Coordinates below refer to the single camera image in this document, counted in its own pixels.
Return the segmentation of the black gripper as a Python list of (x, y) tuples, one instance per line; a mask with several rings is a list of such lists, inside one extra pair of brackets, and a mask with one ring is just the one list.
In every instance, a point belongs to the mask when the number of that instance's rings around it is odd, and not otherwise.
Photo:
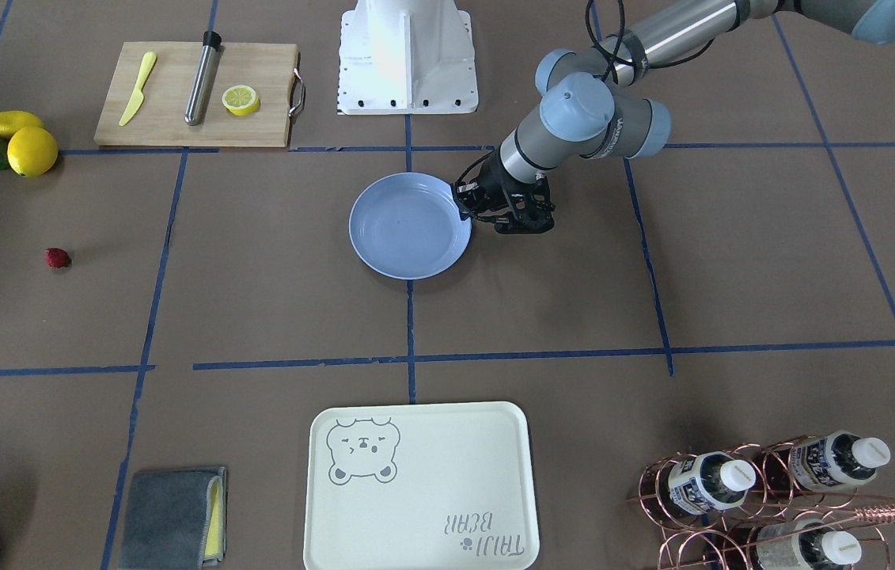
[(461, 220), (490, 223), (498, 234), (545, 234), (555, 226), (551, 187), (543, 173), (516, 180), (498, 155), (484, 155), (452, 184)]

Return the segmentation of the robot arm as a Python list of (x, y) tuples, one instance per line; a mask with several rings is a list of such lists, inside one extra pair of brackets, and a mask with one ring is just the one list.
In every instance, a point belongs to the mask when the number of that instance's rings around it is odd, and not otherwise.
[(558, 48), (539, 61), (540, 101), (500, 146), (462, 173), (452, 200), (462, 221), (498, 234), (553, 227), (549, 172), (569, 158), (649, 158), (667, 143), (671, 115), (629, 87), (654, 70), (693, 60), (747, 21), (792, 12), (869, 44), (895, 42), (895, 1), (677, 1), (583, 51)]

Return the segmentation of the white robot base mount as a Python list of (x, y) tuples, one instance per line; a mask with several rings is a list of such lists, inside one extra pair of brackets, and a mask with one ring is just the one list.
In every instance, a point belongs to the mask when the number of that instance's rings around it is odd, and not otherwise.
[(358, 1), (342, 13), (339, 31), (340, 115), (479, 108), (472, 18), (454, 1)]

